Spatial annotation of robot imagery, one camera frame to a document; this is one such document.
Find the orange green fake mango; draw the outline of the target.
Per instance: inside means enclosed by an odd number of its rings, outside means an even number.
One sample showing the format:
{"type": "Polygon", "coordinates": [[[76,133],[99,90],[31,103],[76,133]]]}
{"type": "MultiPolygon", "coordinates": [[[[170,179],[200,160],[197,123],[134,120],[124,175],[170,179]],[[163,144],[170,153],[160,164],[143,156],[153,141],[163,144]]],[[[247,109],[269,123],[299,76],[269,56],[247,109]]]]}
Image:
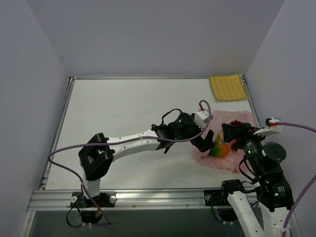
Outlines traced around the orange green fake mango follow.
{"type": "Polygon", "coordinates": [[[208,156],[214,158],[224,158],[228,153],[228,145],[221,138],[220,134],[217,134],[214,140],[214,147],[210,149],[208,156]]]}

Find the pink plastic bag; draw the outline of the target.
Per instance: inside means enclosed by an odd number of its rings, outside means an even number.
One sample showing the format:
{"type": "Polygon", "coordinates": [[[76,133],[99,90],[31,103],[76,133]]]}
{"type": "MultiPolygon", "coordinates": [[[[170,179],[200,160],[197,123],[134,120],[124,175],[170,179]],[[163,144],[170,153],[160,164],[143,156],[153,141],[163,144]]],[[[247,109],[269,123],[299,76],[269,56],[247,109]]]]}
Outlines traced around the pink plastic bag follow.
{"type": "MultiPolygon", "coordinates": [[[[213,142],[217,136],[220,134],[223,139],[223,123],[231,123],[231,122],[243,122],[249,123],[252,126],[256,126],[256,120],[253,113],[249,111],[237,111],[237,112],[229,112],[229,111],[214,111],[213,112],[213,120],[207,127],[207,131],[212,130],[214,132],[213,142]]],[[[224,158],[214,158],[209,157],[207,152],[200,152],[198,149],[195,149],[192,153],[192,158],[198,164],[220,170],[229,170],[232,173],[239,173],[239,163],[243,159],[245,155],[243,150],[234,150],[232,149],[232,142],[226,143],[229,147],[229,153],[224,158]]]]}

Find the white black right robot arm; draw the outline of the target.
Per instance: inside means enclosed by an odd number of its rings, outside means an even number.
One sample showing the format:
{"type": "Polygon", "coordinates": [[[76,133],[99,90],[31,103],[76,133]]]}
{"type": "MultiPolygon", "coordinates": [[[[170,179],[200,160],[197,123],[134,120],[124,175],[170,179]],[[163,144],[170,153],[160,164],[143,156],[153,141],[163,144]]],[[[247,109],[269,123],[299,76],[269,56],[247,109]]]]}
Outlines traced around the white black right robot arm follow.
{"type": "Polygon", "coordinates": [[[224,141],[231,143],[235,150],[244,151],[243,160],[252,168],[251,183],[262,211],[263,224],[258,222],[240,180],[223,181],[220,200],[233,208],[246,237],[289,236],[285,219],[294,200],[280,166],[286,151],[278,143],[261,143],[267,136],[282,132],[279,121],[270,118],[263,128],[248,123],[224,123],[222,130],[224,141]]]}

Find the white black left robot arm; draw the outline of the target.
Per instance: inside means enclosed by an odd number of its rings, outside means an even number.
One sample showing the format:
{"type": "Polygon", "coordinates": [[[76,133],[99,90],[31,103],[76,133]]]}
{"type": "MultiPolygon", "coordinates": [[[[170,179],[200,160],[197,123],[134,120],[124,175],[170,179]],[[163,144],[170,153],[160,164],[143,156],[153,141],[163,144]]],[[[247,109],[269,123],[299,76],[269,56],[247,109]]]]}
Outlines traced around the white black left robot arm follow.
{"type": "Polygon", "coordinates": [[[83,170],[82,202],[94,207],[100,200],[100,182],[112,162],[132,154],[168,151],[175,143],[190,142],[200,152],[214,147],[213,131],[206,137],[202,134],[213,119],[213,114],[202,110],[193,114],[181,112],[178,118],[169,124],[152,125],[144,132],[119,138],[108,138],[103,133],[94,135],[79,151],[80,165],[83,170]]]}

